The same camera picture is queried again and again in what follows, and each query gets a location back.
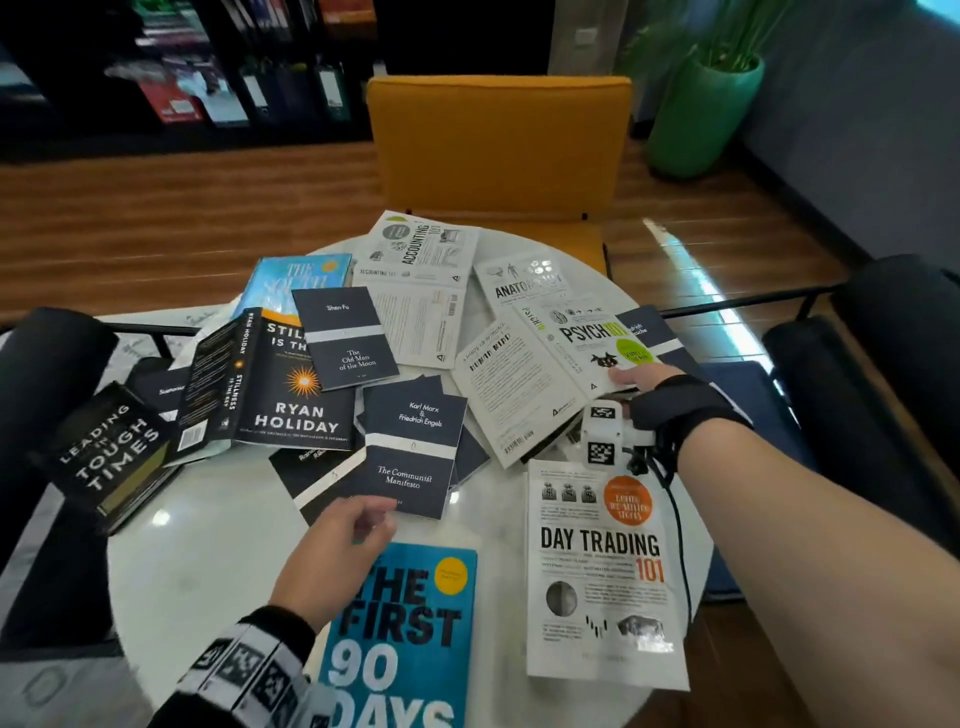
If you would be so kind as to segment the person's right hand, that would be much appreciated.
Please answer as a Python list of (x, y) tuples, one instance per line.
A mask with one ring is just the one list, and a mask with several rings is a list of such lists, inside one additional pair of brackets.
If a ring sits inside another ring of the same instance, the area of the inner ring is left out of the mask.
[(700, 425), (721, 420), (754, 429), (750, 418), (714, 383), (686, 373), (640, 392), (629, 400), (628, 411), (638, 430), (654, 432), (648, 463), (663, 487), (677, 474), (681, 448)]

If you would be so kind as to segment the person's left hand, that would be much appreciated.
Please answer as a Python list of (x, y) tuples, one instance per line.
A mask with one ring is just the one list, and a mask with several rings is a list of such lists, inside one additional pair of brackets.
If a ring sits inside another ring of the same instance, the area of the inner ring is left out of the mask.
[(357, 522), (393, 516), (398, 501), (355, 495), (333, 501), (310, 526), (283, 565), (270, 606), (302, 618), (320, 633), (354, 599), (375, 562), (357, 554)]

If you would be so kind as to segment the small black white-striped paperback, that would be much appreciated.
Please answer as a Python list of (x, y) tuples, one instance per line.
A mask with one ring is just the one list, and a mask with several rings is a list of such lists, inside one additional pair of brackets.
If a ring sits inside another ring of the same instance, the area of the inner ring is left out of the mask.
[(440, 520), (468, 401), (458, 394), (384, 394), (366, 418), (356, 496), (397, 500), (397, 512)]

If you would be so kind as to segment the person's right forearm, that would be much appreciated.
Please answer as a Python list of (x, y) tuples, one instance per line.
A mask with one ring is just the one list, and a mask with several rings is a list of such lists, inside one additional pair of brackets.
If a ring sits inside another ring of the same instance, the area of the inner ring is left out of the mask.
[(820, 728), (960, 728), (960, 562), (724, 419), (678, 476)]

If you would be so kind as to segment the person's left forearm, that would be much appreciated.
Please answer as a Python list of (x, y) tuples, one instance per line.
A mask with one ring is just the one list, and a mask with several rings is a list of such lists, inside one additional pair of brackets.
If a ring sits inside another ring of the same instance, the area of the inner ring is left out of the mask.
[(258, 608), (202, 651), (147, 728), (330, 728), (335, 690), (305, 674), (316, 636), (289, 610)]

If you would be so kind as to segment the small dark blue paperback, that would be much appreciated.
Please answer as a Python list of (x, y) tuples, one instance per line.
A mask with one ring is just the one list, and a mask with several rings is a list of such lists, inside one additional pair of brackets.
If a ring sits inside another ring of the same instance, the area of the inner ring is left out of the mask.
[(653, 305), (634, 307), (616, 317), (660, 362), (704, 382), (712, 381)]

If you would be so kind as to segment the white book with skeleton print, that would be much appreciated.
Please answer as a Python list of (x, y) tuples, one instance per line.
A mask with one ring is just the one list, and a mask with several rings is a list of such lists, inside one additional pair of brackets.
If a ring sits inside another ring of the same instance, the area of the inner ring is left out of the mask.
[(555, 252), (518, 252), (476, 261), (473, 273), (492, 320), (514, 308), (563, 311), (592, 294), (575, 287)]

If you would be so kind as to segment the black hardcover with sun print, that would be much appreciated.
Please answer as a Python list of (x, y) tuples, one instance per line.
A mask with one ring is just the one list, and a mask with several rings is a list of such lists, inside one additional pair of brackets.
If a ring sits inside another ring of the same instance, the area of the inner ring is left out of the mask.
[(166, 465), (232, 445), (350, 452), (353, 389), (323, 392), (297, 317), (250, 307), (195, 346)]

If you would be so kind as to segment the white book with orange circle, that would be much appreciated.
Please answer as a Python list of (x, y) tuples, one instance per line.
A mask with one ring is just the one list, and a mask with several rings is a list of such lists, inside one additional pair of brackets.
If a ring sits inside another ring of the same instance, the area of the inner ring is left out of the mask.
[(642, 480), (577, 463), (527, 466), (526, 672), (688, 691), (682, 588)]

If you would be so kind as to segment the green plant pot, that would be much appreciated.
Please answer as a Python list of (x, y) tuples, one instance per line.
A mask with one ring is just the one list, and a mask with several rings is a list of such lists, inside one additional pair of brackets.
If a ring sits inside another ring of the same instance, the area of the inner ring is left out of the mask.
[(690, 55), (670, 79), (647, 140), (646, 162), (654, 174), (673, 180), (707, 174), (747, 116), (764, 72), (757, 55), (734, 71)]

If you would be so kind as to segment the yellow upholstered chair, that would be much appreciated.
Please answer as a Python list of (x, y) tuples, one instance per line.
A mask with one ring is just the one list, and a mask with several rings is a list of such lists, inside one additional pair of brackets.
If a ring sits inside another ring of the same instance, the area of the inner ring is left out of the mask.
[(527, 237), (608, 278), (600, 223), (632, 94), (621, 76), (375, 77), (366, 105), (387, 208)]

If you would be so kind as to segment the thick black book white lettering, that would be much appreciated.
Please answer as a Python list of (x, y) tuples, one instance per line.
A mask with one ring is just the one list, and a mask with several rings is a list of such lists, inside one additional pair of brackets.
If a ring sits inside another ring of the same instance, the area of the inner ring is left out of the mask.
[(28, 452), (65, 497), (113, 536), (172, 480), (173, 424), (125, 385), (113, 382), (66, 417)]

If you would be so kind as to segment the green leafy plant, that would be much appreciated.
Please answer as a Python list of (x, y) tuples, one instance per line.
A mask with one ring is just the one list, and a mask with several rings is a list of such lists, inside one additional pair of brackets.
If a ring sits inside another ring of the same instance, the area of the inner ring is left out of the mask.
[(760, 69), (775, 30), (800, 0), (709, 0), (707, 18), (693, 19), (696, 0), (640, 0), (639, 27), (618, 53), (613, 74), (632, 81), (666, 79), (665, 99), (737, 82)]

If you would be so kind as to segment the row of shelved books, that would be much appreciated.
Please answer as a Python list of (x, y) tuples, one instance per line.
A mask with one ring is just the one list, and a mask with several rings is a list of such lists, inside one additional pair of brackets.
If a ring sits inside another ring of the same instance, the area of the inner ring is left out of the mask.
[(165, 124), (354, 134), (375, 74), (375, 0), (123, 0), (135, 82)]

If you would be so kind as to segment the black bookshelf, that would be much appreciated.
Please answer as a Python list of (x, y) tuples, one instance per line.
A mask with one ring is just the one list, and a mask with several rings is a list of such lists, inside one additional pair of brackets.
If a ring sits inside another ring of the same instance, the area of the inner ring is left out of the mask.
[(123, 0), (0, 0), (0, 161), (59, 162), (370, 140), (354, 133), (162, 122), (131, 80), (106, 75), (137, 54)]

